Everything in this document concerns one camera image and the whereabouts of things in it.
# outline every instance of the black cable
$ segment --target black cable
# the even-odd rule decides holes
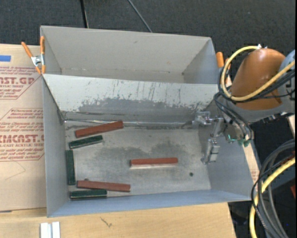
[[[267,166],[270,166],[271,167],[273,165],[273,163],[275,162],[275,160],[276,160],[276,158],[278,157],[279,154],[281,154],[285,150],[288,150],[290,148],[293,148],[294,146],[295,146],[295,143],[287,143],[287,142],[285,144],[281,145],[278,149],[276,149],[273,152],[274,154],[271,154],[272,155],[271,156],[272,158],[271,159],[269,158],[267,161],[264,162],[264,165],[262,166],[262,169],[260,171],[264,171],[267,168]],[[277,214],[275,214],[274,217],[275,217],[275,220],[277,222],[278,228],[274,225],[274,223],[273,223],[273,221],[272,221],[272,219],[270,217],[270,214],[267,211],[265,202],[263,200],[263,196],[262,196],[262,192],[261,192],[261,186],[262,186],[262,184],[259,183],[259,185],[258,185],[258,195],[259,195],[259,202],[261,202],[263,213],[265,214],[268,222],[270,223],[270,225],[272,226],[272,228],[275,230],[275,232],[280,237],[288,238],[287,234],[285,233],[285,231],[284,231],[284,229],[283,229],[283,227],[282,227],[282,225],[280,223],[280,220],[279,220]]]
[[[218,98],[219,96],[223,96],[223,93],[221,92],[217,92],[214,95],[214,101],[217,105],[217,107],[223,112],[225,113],[227,116],[230,117],[230,119],[235,122],[239,128],[241,129],[242,133],[243,133],[243,138],[245,139],[246,135],[248,134],[249,139],[253,139],[253,131],[250,128],[250,126],[248,125],[248,123],[235,111],[233,111],[232,109],[228,108],[227,106],[225,106],[223,103],[221,103]],[[239,122],[241,121],[245,127],[248,129],[248,131],[246,129],[243,128],[242,124]]]
[[[269,230],[267,230],[267,227],[265,225],[265,223],[263,222],[263,219],[260,215],[260,211],[258,209],[258,207],[255,205],[254,203],[254,188],[256,186],[256,184],[258,184],[258,195],[259,195],[259,201],[258,201],[258,205],[260,204],[262,206],[262,210],[264,211],[265,213],[265,216],[267,217],[267,220],[268,222],[270,223],[271,227],[275,230],[275,232],[280,236],[280,237],[287,237],[287,236],[284,236],[285,234],[285,231],[281,230],[280,228],[278,229],[277,227],[275,227],[275,225],[273,224],[271,218],[270,218],[270,215],[268,214],[268,212],[266,211],[266,208],[265,208],[265,205],[264,205],[264,200],[262,198],[262,193],[261,193],[261,190],[262,190],[262,184],[261,184],[261,179],[263,177],[265,177],[266,175],[269,175],[271,173],[271,171],[279,166],[280,164],[282,164],[284,161],[287,161],[289,158],[284,158],[282,161],[278,162],[277,164],[273,165],[274,161],[276,160],[276,158],[278,157],[278,155],[287,150],[287,149],[290,149],[290,148],[293,148],[295,147],[295,140],[294,139],[291,139],[287,142],[285,142],[284,144],[282,144],[281,146],[279,146],[275,151],[273,151],[267,158],[266,160],[264,161],[263,165],[262,165],[262,168],[260,169],[260,173],[259,173],[259,178],[258,180],[255,182],[254,186],[252,187],[252,190],[251,190],[251,200],[252,200],[252,205],[254,206],[257,214],[258,214],[258,217],[262,223],[262,225],[264,226],[265,230],[268,232],[269,235],[272,236],[271,232]]]
[[[85,13],[85,8],[84,8],[84,1],[83,0],[79,0],[79,1],[80,1],[81,12],[82,12],[83,25],[85,28],[89,28],[87,15]]]
[[[274,238],[275,236],[270,232],[270,230],[268,229],[268,227],[267,227],[266,224],[264,223],[264,221],[263,221],[263,219],[262,219],[262,216],[261,216],[261,214],[260,214],[260,211],[259,211],[259,209],[258,209],[258,206],[255,205],[255,203],[254,203],[254,190],[255,190],[256,185],[259,183],[259,181],[260,181],[263,177],[265,177],[265,176],[266,176],[267,174],[269,174],[272,170],[274,170],[276,167],[280,166],[282,163],[284,163],[284,161],[287,161],[287,160],[288,160],[288,158],[284,158],[284,159],[282,159],[281,161],[279,161],[278,163],[276,163],[274,166],[272,166],[269,170],[265,171],[265,172],[262,173],[262,174],[259,174],[259,177],[258,177],[257,181],[254,183],[254,185],[253,185],[253,187],[252,187],[252,189],[251,189],[251,201],[252,201],[252,206],[254,207],[254,209],[255,209],[255,211],[256,211],[256,213],[257,213],[259,219],[260,219],[260,222],[261,222],[263,228],[265,229],[265,231],[266,231],[272,238]]]
[[[144,18],[140,14],[140,12],[137,10],[137,8],[135,7],[135,5],[132,3],[132,1],[131,0],[128,0],[128,2],[132,6],[132,8],[134,9],[134,11],[137,13],[137,15],[140,17],[140,19],[142,20],[142,22],[145,25],[145,27],[152,33],[153,31],[151,30],[151,28],[149,27],[149,25],[146,23],[146,21],[144,20]]]

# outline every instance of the red stick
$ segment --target red stick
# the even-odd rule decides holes
[[[117,129],[122,129],[123,127],[124,125],[122,121],[114,121],[111,123],[106,123],[102,125],[84,128],[84,129],[78,129],[74,133],[76,138],[80,138],[80,137],[96,135],[96,134],[100,134],[108,131],[113,131]]]
[[[175,165],[177,163],[178,163],[177,158],[134,159],[130,161],[131,167],[165,166],[165,165]]]
[[[120,191],[120,192],[130,192],[131,190],[131,185],[129,184],[89,181],[89,180],[79,180],[77,182],[77,187],[89,188],[89,189],[106,189],[109,191]]]

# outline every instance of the wooden table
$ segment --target wooden table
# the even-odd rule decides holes
[[[46,209],[0,213],[0,237],[38,238],[59,221],[61,238],[235,238],[227,203],[47,218]]]

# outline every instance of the bin floor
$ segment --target bin floor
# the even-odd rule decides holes
[[[67,143],[76,140],[75,130],[86,126],[92,125],[67,121]],[[74,149],[74,164],[77,180],[131,185],[131,192],[109,191],[108,196],[211,188],[207,166],[201,161],[203,154],[197,129],[126,126],[102,136],[102,143]],[[168,157],[178,158],[178,164],[170,167],[130,168],[131,159]]]

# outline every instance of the green rectangular block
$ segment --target green rectangular block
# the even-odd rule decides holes
[[[67,162],[68,185],[75,185],[74,152],[73,152],[73,150],[66,150],[66,162]]]
[[[106,196],[107,190],[105,189],[75,190],[71,191],[69,195],[71,200],[104,198]]]
[[[102,140],[103,140],[103,137],[101,135],[79,139],[79,140],[69,142],[69,148],[75,149],[75,148],[79,148],[87,145],[93,145],[93,144],[102,142]]]

